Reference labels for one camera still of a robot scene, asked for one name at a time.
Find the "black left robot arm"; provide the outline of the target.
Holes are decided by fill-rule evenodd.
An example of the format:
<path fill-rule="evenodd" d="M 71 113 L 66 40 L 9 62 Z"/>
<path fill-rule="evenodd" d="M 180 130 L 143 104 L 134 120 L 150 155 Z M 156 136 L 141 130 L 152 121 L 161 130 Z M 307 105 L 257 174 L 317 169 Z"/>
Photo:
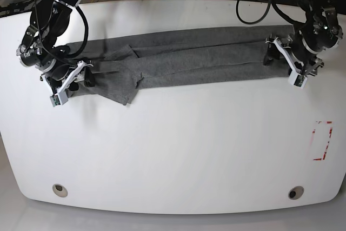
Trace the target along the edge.
<path fill-rule="evenodd" d="M 294 32 L 286 38 L 267 38 L 271 48 L 285 58 L 289 67 L 289 83 L 303 87 L 308 76 L 316 76 L 324 66 L 318 54 L 338 46 L 343 38 L 337 11 L 333 0 L 300 0 L 299 6 L 305 12 L 305 22 L 293 20 L 280 10 L 276 0 L 271 5 L 279 16 L 294 27 Z"/>

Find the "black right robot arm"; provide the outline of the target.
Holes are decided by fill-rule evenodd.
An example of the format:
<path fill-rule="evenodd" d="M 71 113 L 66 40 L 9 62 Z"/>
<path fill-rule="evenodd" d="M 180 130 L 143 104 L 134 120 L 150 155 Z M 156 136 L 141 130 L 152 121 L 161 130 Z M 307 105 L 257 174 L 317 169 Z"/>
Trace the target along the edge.
<path fill-rule="evenodd" d="M 86 16 L 78 6 L 80 1 L 34 2 L 30 25 L 16 52 L 25 67 L 34 66 L 41 71 L 41 81 L 46 81 L 53 97 L 65 90 L 77 91 L 79 82 L 86 87 L 95 86 L 95 78 L 90 69 L 91 62 L 80 57 L 89 36 Z M 59 36 L 68 28 L 73 9 L 79 13 L 84 24 L 83 42 L 75 52 L 67 45 L 55 45 Z"/>

